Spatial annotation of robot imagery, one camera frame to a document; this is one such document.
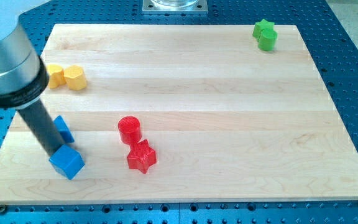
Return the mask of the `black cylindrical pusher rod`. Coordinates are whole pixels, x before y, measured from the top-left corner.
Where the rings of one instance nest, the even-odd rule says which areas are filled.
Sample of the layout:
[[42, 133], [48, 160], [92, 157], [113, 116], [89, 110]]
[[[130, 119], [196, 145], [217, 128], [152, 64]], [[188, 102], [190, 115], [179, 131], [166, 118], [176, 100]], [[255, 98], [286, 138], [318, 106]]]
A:
[[62, 136], [40, 100], [19, 109], [18, 113], [49, 156], [64, 145]]

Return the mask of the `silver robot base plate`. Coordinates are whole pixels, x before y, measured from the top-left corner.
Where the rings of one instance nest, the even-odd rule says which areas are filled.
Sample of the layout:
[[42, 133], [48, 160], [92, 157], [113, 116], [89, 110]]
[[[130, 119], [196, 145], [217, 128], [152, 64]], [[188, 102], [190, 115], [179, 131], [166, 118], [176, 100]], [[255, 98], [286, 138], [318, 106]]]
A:
[[207, 0], [143, 0], [143, 14], [207, 14]]

